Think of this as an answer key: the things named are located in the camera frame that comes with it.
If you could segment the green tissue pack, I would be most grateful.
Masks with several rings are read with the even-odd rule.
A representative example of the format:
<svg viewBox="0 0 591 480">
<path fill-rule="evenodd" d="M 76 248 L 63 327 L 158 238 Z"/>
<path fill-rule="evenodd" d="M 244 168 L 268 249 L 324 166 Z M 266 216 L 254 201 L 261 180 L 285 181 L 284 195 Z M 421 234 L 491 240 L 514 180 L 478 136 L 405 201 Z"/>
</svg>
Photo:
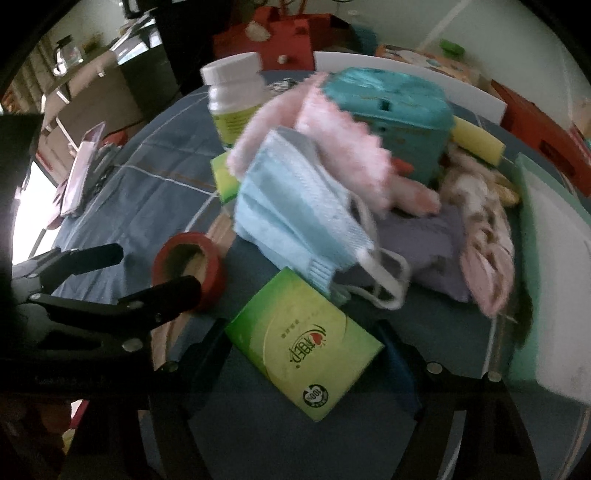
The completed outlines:
<svg viewBox="0 0 591 480">
<path fill-rule="evenodd" d="M 315 422 L 335 408 L 384 348 L 290 269 L 267 282 L 225 332 Z"/>
<path fill-rule="evenodd" d="M 235 200 L 239 189 L 238 179 L 229 173 L 228 165 L 226 165 L 227 159 L 228 152 L 223 152 L 211 160 L 211 172 L 222 205 Z"/>
</svg>

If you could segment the light blue face mask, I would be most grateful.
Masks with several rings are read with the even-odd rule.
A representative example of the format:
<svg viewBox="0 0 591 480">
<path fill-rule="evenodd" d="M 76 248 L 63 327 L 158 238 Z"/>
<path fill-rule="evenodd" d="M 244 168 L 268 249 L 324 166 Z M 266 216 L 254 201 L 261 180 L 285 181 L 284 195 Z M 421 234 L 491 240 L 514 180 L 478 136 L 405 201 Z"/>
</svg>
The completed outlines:
<svg viewBox="0 0 591 480">
<path fill-rule="evenodd" d="M 384 310 L 404 305 L 411 269 L 381 247 L 372 212 L 325 170 L 314 142 L 277 127 L 247 168 L 235 232 L 277 268 L 290 268 L 337 305 L 359 295 Z"/>
</svg>

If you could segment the pink fluffy cloth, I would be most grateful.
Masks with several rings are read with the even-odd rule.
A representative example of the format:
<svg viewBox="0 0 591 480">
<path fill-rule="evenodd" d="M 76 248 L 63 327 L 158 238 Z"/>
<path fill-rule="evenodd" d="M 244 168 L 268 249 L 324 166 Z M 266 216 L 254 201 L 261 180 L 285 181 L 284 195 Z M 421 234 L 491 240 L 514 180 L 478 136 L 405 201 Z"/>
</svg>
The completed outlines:
<svg viewBox="0 0 591 480">
<path fill-rule="evenodd" d="M 399 208 L 417 217 L 439 213 L 439 194 L 401 173 L 408 164 L 394 159 L 366 124 L 329 100 L 322 92 L 327 79 L 325 72 L 312 74 L 256 110 L 229 151 L 229 173 L 241 180 L 266 135 L 286 127 L 311 139 L 322 166 L 373 212 Z"/>
</svg>

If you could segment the white green storage bin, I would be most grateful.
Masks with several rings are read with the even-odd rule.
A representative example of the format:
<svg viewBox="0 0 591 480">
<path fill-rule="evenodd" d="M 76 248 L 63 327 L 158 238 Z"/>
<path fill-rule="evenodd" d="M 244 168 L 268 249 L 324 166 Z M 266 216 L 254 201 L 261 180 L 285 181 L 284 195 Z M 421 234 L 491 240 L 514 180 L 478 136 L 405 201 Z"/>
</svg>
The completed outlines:
<svg viewBox="0 0 591 480">
<path fill-rule="evenodd" d="M 590 213 L 534 160 L 519 154 L 522 271 L 531 323 L 509 377 L 590 404 Z"/>
</svg>

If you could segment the red tape roll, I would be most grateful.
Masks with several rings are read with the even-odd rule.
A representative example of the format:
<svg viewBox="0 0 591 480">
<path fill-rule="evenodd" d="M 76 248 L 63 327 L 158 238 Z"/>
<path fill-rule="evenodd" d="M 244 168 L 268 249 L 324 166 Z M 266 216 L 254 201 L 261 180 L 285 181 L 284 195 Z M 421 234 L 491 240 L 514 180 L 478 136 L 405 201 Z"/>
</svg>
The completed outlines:
<svg viewBox="0 0 591 480">
<path fill-rule="evenodd" d="M 181 276 L 193 276 L 201 286 L 201 305 L 214 304 L 226 286 L 221 253 L 208 237 L 184 232 L 170 237 L 155 256 L 151 280 L 160 285 Z"/>
</svg>

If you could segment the purple cloth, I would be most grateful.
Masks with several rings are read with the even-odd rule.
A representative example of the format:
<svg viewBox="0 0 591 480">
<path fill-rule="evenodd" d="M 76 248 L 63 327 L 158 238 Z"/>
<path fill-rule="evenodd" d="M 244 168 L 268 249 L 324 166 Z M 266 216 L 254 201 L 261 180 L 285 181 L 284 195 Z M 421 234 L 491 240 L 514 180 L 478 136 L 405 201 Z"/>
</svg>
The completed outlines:
<svg viewBox="0 0 591 480">
<path fill-rule="evenodd" d="M 443 204 L 437 215 L 425 217 L 390 212 L 377 226 L 381 246 L 407 260 L 415 282 L 455 301 L 471 301 L 460 267 L 465 228 L 457 206 Z"/>
</svg>

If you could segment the pink patterned sock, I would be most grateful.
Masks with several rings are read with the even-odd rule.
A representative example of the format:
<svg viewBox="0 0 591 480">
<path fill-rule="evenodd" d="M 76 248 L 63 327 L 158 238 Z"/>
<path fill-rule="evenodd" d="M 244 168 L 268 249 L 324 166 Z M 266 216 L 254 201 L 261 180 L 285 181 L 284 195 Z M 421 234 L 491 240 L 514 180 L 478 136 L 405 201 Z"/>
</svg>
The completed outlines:
<svg viewBox="0 0 591 480">
<path fill-rule="evenodd" d="M 459 208 L 465 230 L 460 267 L 481 312 L 494 318 L 508 304 L 515 279 L 515 248 L 506 214 L 520 202 L 517 188 L 457 146 L 447 151 L 449 167 L 441 199 Z"/>
</svg>

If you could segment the white pill bottle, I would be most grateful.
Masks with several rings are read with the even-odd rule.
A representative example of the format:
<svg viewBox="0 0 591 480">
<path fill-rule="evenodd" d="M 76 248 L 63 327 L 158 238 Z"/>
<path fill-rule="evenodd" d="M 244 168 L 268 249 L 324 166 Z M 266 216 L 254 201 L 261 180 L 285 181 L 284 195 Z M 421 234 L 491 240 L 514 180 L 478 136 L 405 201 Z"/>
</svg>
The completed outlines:
<svg viewBox="0 0 591 480">
<path fill-rule="evenodd" d="M 208 110 L 225 150 L 233 147 L 252 115 L 270 99 L 262 69 L 256 52 L 224 57 L 200 69 L 208 87 Z"/>
</svg>

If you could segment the red cardboard box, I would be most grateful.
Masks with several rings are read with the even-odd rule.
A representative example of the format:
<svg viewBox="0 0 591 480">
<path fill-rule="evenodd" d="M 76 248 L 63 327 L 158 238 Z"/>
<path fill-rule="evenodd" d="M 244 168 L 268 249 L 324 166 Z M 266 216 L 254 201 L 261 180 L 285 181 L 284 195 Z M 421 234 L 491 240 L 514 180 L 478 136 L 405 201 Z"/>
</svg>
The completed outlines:
<svg viewBox="0 0 591 480">
<path fill-rule="evenodd" d="M 490 92 L 507 105 L 501 126 L 549 160 L 581 193 L 590 197 L 590 151 L 580 136 L 509 87 L 495 80 Z"/>
</svg>

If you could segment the yellow sponge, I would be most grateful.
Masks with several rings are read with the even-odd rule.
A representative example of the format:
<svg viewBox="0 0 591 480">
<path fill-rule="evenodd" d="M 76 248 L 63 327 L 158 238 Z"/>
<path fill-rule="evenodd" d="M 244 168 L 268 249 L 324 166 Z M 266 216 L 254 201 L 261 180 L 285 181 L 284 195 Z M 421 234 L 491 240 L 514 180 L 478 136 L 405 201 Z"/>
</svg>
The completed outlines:
<svg viewBox="0 0 591 480">
<path fill-rule="evenodd" d="M 452 140 L 464 150 L 486 163 L 498 167 L 504 157 L 505 144 L 485 129 L 458 116 L 451 131 Z"/>
</svg>

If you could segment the red gift bag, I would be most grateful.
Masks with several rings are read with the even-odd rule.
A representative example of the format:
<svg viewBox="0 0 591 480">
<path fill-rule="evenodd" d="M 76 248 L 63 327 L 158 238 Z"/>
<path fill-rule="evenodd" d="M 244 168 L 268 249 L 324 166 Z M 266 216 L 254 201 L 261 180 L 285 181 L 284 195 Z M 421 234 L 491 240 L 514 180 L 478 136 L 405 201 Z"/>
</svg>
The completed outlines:
<svg viewBox="0 0 591 480">
<path fill-rule="evenodd" d="M 249 22 L 214 36 L 218 58 L 256 52 L 264 70 L 315 70 L 315 52 L 356 50 L 352 25 L 329 13 L 291 15 L 286 7 L 263 6 Z"/>
</svg>

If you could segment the teal plastic box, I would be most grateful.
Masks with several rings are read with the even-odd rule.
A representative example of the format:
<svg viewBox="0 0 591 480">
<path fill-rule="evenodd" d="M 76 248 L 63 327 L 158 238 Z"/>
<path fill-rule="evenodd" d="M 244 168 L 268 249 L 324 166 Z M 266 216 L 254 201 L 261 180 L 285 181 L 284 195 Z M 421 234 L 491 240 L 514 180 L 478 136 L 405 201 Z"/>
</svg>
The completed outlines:
<svg viewBox="0 0 591 480">
<path fill-rule="evenodd" d="M 444 91 L 420 77 L 351 67 L 329 74 L 322 92 L 379 136 L 384 149 L 414 167 L 410 178 L 425 185 L 439 174 L 455 126 Z"/>
</svg>

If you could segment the colourful toy box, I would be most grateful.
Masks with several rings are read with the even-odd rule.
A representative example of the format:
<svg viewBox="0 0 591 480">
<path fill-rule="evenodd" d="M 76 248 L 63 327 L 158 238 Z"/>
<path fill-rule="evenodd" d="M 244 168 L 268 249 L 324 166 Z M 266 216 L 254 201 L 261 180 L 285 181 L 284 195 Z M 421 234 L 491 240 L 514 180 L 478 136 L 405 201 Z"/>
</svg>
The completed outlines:
<svg viewBox="0 0 591 480">
<path fill-rule="evenodd" d="M 482 80 L 482 74 L 478 69 L 463 62 L 431 53 L 381 44 L 376 49 L 375 55 L 436 71 L 473 86 L 478 86 Z"/>
</svg>

